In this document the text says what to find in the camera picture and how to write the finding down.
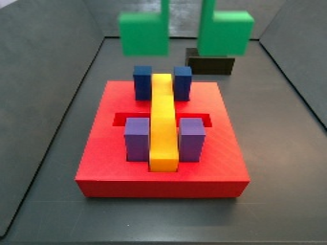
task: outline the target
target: toy block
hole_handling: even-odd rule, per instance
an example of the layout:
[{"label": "toy block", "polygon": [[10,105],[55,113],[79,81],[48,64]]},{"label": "toy block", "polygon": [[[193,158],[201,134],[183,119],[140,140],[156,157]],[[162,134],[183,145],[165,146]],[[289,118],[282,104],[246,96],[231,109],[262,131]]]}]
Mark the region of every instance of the toy block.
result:
[{"label": "toy block", "polygon": [[135,100],[151,100],[151,66],[134,67]]},{"label": "toy block", "polygon": [[[135,101],[132,81],[107,83],[75,176],[87,197],[241,196],[251,178],[218,83],[195,82],[191,98],[189,102],[175,102],[175,111],[182,118],[203,115],[202,119],[207,121],[201,161],[181,162],[177,172],[151,172],[148,162],[127,161],[124,140],[126,115],[150,115],[151,101]],[[123,118],[116,119],[119,123],[114,125],[116,117]]]},{"label": "toy block", "polygon": [[206,131],[202,119],[181,119],[179,122],[179,161],[199,162]]},{"label": "toy block", "polygon": [[175,172],[179,165],[178,132],[171,74],[152,75],[150,170]]},{"label": "toy block", "polygon": [[189,101],[193,84],[193,70],[190,66],[174,67],[174,99]]},{"label": "toy block", "polygon": [[194,75],[231,75],[235,57],[201,56],[198,48],[187,48],[186,65]]},{"label": "toy block", "polygon": [[122,13],[119,27],[126,56],[167,56],[169,0],[162,0],[159,13]]},{"label": "toy block", "polygon": [[127,118],[126,124],[126,145],[130,162],[148,161],[150,154],[150,119]]},{"label": "toy block", "polygon": [[246,11],[215,11],[217,0],[202,1],[198,50],[202,56],[242,56],[254,19]]}]

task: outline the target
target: gray wall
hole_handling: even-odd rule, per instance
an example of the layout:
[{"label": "gray wall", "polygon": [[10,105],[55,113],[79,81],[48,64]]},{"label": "gray wall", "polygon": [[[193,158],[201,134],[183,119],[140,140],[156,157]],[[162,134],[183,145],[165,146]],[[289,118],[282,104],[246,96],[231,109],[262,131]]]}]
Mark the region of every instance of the gray wall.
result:
[{"label": "gray wall", "polygon": [[0,23],[2,236],[104,36],[80,0],[16,1]]},{"label": "gray wall", "polygon": [[[84,0],[106,36],[119,36],[118,16],[120,11],[158,11],[159,0]],[[197,37],[201,12],[199,0],[170,1],[170,35]],[[249,11],[255,19],[253,38],[259,39],[285,0],[222,0],[222,11]]]},{"label": "gray wall", "polygon": [[326,11],[326,0],[289,0],[261,43],[327,127]]}]

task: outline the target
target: red base block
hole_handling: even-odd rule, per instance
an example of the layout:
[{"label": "red base block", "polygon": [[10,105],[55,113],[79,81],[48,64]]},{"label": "red base block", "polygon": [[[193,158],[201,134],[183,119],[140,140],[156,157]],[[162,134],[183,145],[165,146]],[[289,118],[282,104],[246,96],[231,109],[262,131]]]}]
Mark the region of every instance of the red base block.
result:
[{"label": "red base block", "polygon": [[134,83],[111,81],[104,89],[75,180],[88,197],[238,197],[251,179],[223,105],[219,87],[194,82],[191,101],[175,102],[177,118],[201,117],[206,141],[199,163],[178,172],[150,172],[148,163],[127,162],[126,118],[148,117],[150,101],[134,100]]}]

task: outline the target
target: navy blue block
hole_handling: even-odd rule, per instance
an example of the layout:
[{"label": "navy blue block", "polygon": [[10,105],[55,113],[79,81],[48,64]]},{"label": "navy blue block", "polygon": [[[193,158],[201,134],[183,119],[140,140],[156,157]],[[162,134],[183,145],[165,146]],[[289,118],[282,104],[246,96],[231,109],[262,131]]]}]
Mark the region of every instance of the navy blue block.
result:
[{"label": "navy blue block", "polygon": [[127,118],[124,136],[128,161],[147,162],[150,156],[150,119]]},{"label": "navy blue block", "polygon": [[135,100],[151,100],[151,66],[134,67]]},{"label": "navy blue block", "polygon": [[189,101],[193,84],[193,69],[190,66],[174,67],[174,99]]},{"label": "navy blue block", "polygon": [[199,118],[181,119],[179,124],[179,161],[199,162],[206,138],[203,121]]}]

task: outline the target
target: yellow block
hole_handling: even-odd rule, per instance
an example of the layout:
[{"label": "yellow block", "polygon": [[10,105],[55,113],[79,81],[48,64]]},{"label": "yellow block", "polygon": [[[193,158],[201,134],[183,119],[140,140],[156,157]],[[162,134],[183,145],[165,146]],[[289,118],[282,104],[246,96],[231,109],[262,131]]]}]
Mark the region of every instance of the yellow block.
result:
[{"label": "yellow block", "polygon": [[151,171],[175,172],[179,150],[171,74],[152,74],[150,139]]}]

